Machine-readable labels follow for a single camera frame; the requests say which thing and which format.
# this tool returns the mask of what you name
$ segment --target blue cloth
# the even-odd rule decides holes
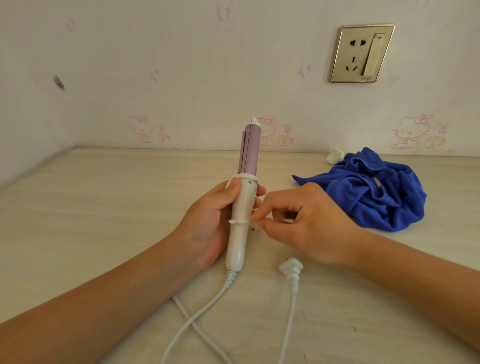
[[[347,215],[365,228],[400,231],[424,216],[427,195],[417,175],[405,164],[383,161],[369,148],[356,154],[347,153],[328,173],[310,178],[292,177],[299,185],[308,182],[320,185]]]

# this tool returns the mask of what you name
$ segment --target dark stain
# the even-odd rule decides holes
[[[65,85],[63,84],[63,82],[61,81],[60,77],[58,77],[56,74],[53,75],[53,82],[55,82],[55,84],[57,85],[57,87],[62,90],[63,92],[65,92]]]

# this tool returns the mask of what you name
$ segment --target right hand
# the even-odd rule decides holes
[[[266,218],[272,213],[273,219]],[[297,214],[295,222],[282,220]],[[367,232],[356,225],[316,183],[267,193],[252,221],[266,234],[326,264],[348,265]]]

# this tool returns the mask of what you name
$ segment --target wall socket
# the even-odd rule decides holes
[[[330,82],[375,82],[394,28],[393,24],[344,26]]]

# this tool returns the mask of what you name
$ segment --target desk surface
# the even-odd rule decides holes
[[[428,194],[425,219],[387,234],[480,269],[480,158],[387,156]],[[323,154],[261,153],[269,190],[331,166]],[[78,148],[0,193],[0,321],[112,269],[167,235],[189,205],[235,172],[238,152]],[[245,266],[199,323],[236,363],[275,363],[289,293],[278,264],[294,253],[251,231]],[[480,353],[355,273],[302,259],[286,363],[479,363]],[[224,279],[221,259],[179,293],[190,312]],[[184,318],[165,303],[103,363],[156,363]],[[171,363],[220,363],[188,330]]]

